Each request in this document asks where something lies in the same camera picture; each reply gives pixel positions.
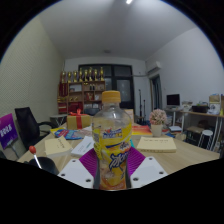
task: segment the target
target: wooden table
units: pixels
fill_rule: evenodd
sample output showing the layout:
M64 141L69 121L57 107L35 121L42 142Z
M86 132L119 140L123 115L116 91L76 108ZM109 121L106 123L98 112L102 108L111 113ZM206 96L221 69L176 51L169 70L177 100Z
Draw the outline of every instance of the wooden table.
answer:
M36 155L37 157L46 157L45 154L45 145L44 141L47 139L55 138L54 135L51 133L44 139L42 139L40 142L38 142L36 147ZM137 146L138 142L140 140L140 137L136 137L133 139L133 143L135 147ZM69 140L72 147L75 147L78 143L80 143L82 140ZM168 173L174 173L178 170L181 170L187 166L199 164L203 162L208 162L212 160L219 159L219 153L212 152L209 150L205 150L193 145L190 145L188 143L182 142L180 140L174 139L174 142L177 146L177 151L175 153L150 153L150 152L142 152L142 154L146 157L153 156L155 159L159 162L159 164L164 168L164 170ZM76 157L73 157L71 155L66 155L62 157L53 158L52 160L55 162L56 167L58 168L58 171L60 172L66 164ZM33 159L33 155L27 151L17 162L23 163L24 161L29 162L31 159Z

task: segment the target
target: yellow bottle cap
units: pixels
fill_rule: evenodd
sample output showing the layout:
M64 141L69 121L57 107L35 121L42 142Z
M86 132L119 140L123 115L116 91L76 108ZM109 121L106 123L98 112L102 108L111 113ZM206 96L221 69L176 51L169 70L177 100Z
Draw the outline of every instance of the yellow bottle cap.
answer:
M121 94L119 91L104 91L102 93L102 103L120 103Z

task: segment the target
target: air conditioner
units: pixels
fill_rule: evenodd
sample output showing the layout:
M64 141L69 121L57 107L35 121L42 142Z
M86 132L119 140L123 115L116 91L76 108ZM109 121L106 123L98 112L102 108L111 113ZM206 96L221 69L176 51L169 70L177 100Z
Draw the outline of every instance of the air conditioner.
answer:
M153 72L156 72L158 71L159 69L161 68L161 64L160 62L156 61L155 63L151 64L149 67L148 67L148 75L152 74Z

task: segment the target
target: drink label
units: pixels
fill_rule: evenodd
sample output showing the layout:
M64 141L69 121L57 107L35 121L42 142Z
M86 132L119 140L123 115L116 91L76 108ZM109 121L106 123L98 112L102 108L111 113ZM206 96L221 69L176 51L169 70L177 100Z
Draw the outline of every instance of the drink label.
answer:
M131 138L131 124L112 130L93 129L94 150L100 163L100 189L126 189L125 169Z

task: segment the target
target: door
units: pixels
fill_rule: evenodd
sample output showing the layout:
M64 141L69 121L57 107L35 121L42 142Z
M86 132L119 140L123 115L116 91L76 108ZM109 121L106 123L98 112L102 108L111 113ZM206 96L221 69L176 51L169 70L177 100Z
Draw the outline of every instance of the door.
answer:
M162 110L162 89L160 76L157 75L150 79L152 108Z

